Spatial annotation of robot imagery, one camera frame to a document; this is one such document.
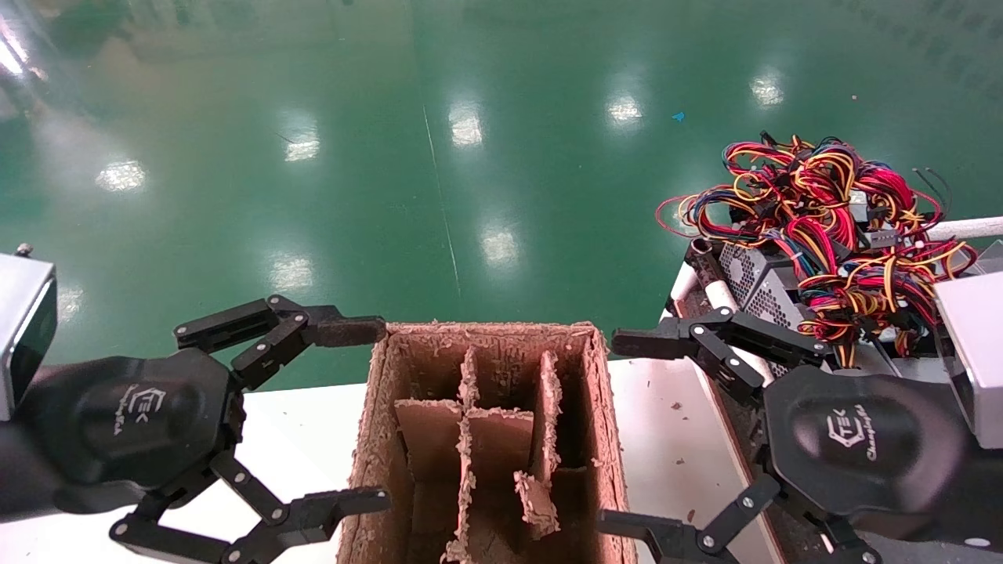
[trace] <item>cardboard box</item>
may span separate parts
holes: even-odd
[[[390,324],[351,487],[393,509],[343,521],[340,564],[636,564],[595,531],[627,511],[606,342],[590,323]]]

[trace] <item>white table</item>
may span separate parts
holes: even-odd
[[[741,492],[721,414],[687,360],[616,360],[609,364],[631,510],[686,519],[703,527]],[[240,459],[280,499],[346,487],[365,384],[247,395]],[[673,409],[675,403],[681,404]],[[57,515],[0,526],[0,562],[102,564],[154,562],[111,542],[108,529],[128,509],[91,516]],[[161,523],[235,540],[258,517],[221,483]],[[742,564],[781,562],[761,523],[732,543]],[[331,564],[337,539],[292,549],[279,564]],[[639,545],[642,563],[652,562]]]

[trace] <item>wire bundle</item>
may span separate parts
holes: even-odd
[[[722,152],[734,177],[730,185],[666,200],[655,212],[658,223],[686,237],[662,219],[663,210],[678,203],[679,221],[704,238],[786,255],[798,298],[812,314],[798,330],[832,344],[841,365],[855,365],[859,339],[875,340],[889,327],[897,329],[896,352],[908,356],[940,323],[933,285],[957,277],[977,258],[964,242],[932,242],[926,235],[950,209],[949,185],[926,169],[944,186],[945,199],[914,169],[934,196],[914,190],[891,167],[865,161],[835,137],[814,146],[797,135],[788,145],[760,135],[762,143],[736,143]],[[924,202],[932,212],[919,211]],[[715,204],[727,207],[727,224],[712,219]],[[894,241],[876,247],[869,233],[894,235]]]

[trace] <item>green epoxy floor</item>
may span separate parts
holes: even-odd
[[[0,247],[49,360],[273,291],[401,321],[654,323],[652,212],[728,143],[833,134],[1003,213],[995,0],[0,0]],[[682,121],[673,115],[684,112]],[[311,350],[272,388],[365,378]]]

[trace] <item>metal mesh grille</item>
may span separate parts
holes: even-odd
[[[752,290],[757,274],[748,249],[725,245],[721,250],[720,263],[728,279],[728,289],[735,296],[735,301],[744,302]]]
[[[749,302],[745,311],[771,323],[792,328],[790,327],[792,323],[789,319],[787,319],[786,314],[783,313],[783,310],[780,308],[780,304],[776,301],[776,296],[773,295],[773,291],[769,288],[763,288],[760,286],[759,290],[752,296],[752,301]],[[769,363],[769,370],[773,372],[774,378],[787,373],[786,368],[773,362]]]
[[[783,327],[793,328],[793,325],[801,320],[791,319],[784,312],[772,289],[767,287],[767,280],[763,280],[758,287],[753,288],[753,284],[759,278],[760,268],[763,267],[762,258],[753,257],[753,252],[757,251],[749,251],[735,245],[725,245],[721,250],[720,263],[727,278],[728,288],[739,304],[745,303],[749,293],[752,293],[752,298],[745,307],[746,313]],[[773,372],[773,377],[779,377],[787,372],[786,368],[773,362],[769,363],[769,369]]]

